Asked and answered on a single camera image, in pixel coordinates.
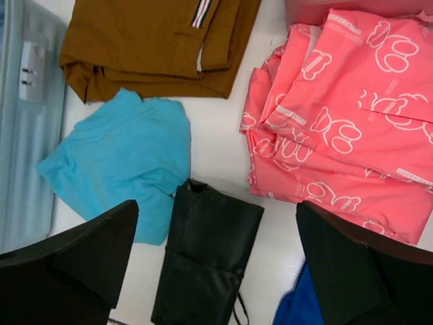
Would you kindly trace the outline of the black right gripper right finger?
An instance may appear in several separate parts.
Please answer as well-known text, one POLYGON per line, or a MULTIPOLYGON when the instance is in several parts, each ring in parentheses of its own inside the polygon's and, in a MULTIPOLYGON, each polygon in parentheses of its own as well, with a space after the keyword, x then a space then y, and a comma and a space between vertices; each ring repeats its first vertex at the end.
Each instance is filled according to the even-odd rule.
POLYGON ((296 221, 325 324, 432 323, 432 252, 309 201, 296 221))

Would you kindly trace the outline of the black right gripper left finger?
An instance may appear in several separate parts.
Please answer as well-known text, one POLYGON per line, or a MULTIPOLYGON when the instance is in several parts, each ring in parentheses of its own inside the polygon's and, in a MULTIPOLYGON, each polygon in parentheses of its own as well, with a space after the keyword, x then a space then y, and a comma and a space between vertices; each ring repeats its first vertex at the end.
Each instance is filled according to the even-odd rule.
POLYGON ((107 324, 119 300, 139 208, 127 200, 1 254, 2 324, 107 324))

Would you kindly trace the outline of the blue cloth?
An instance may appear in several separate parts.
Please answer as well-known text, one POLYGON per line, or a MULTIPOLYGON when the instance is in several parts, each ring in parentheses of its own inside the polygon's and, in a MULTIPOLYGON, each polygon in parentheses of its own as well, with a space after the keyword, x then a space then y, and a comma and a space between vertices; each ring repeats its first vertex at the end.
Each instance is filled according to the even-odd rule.
POLYGON ((273 325, 324 325, 307 263, 302 266, 294 289, 281 299, 273 325))

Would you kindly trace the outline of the turquoise cloth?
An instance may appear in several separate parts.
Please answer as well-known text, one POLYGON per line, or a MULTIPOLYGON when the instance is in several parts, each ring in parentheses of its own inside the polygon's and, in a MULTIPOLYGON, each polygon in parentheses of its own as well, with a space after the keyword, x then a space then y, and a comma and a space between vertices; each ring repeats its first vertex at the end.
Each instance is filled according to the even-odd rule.
POLYGON ((190 123, 181 102, 121 89, 37 165, 53 192, 90 220, 126 200, 139 218, 135 241, 164 242, 175 192, 191 170, 190 123))

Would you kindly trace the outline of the black pouch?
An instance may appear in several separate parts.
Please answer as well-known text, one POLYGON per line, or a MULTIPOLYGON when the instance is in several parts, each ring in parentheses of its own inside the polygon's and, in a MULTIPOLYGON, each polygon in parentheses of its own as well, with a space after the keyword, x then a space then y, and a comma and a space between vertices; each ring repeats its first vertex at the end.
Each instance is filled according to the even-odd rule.
POLYGON ((177 188, 153 324, 228 324, 264 208, 187 179, 177 188))

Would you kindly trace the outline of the pink printed garment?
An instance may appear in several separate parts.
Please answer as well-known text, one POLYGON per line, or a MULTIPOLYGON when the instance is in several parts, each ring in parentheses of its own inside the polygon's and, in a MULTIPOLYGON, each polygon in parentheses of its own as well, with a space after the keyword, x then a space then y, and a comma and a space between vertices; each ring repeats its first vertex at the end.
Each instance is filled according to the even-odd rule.
POLYGON ((252 72, 240 131, 252 194, 417 244, 432 213, 432 25, 334 8, 291 25, 252 72))

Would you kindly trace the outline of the brown pants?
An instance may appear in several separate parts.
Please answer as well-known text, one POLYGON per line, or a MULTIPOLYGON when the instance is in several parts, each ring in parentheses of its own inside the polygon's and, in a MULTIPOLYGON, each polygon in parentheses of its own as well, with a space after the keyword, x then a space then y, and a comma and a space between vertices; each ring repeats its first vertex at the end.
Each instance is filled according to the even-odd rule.
POLYGON ((259 1, 77 1, 60 67, 83 102, 228 98, 259 1))

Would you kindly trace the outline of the light blue suitcase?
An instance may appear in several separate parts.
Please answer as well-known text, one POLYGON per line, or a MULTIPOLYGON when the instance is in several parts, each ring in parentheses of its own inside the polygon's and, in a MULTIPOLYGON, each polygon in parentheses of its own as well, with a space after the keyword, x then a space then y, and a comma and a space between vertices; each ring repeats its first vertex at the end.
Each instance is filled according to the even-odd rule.
POLYGON ((35 1, 1 2, 1 252, 47 237, 53 192, 36 165, 60 142, 66 25, 35 1))

